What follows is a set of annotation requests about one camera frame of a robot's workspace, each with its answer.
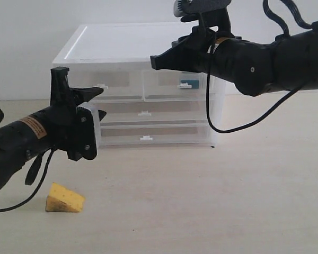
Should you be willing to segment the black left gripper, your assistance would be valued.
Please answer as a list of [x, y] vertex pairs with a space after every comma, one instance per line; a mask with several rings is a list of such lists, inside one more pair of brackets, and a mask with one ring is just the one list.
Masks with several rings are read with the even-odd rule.
[[[75, 147], [76, 107], [102, 94], [104, 89], [70, 88], [67, 79], [68, 67], [55, 67], [50, 71], [50, 106], [44, 110], [41, 117], [46, 121], [47, 127], [50, 127], [51, 144], [66, 152], [70, 160], [78, 161], [83, 157]], [[106, 114], [106, 111], [99, 110], [100, 121]]]

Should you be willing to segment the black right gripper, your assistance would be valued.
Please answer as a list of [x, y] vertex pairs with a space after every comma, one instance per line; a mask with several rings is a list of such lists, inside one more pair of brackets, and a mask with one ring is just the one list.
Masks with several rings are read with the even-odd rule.
[[193, 27], [191, 33], [172, 42], [160, 55], [150, 56], [154, 70], [174, 70], [192, 73], [210, 73], [216, 77], [233, 77], [236, 57], [244, 43], [231, 33], [215, 32]]

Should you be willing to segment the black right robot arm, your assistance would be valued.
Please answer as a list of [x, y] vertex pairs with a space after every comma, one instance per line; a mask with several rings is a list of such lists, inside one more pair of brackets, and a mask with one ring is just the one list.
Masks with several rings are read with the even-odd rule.
[[267, 44], [195, 26], [150, 60], [155, 70], [210, 74], [251, 97], [296, 88], [318, 90], [318, 21], [306, 32], [279, 35]]

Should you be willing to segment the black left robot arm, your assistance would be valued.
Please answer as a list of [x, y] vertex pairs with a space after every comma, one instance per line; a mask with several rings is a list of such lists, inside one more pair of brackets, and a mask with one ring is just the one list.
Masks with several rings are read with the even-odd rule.
[[90, 100], [104, 90], [70, 87], [68, 73], [68, 67], [51, 69], [49, 106], [0, 128], [0, 190], [27, 161], [48, 150], [64, 151], [72, 161], [97, 156], [107, 113]]

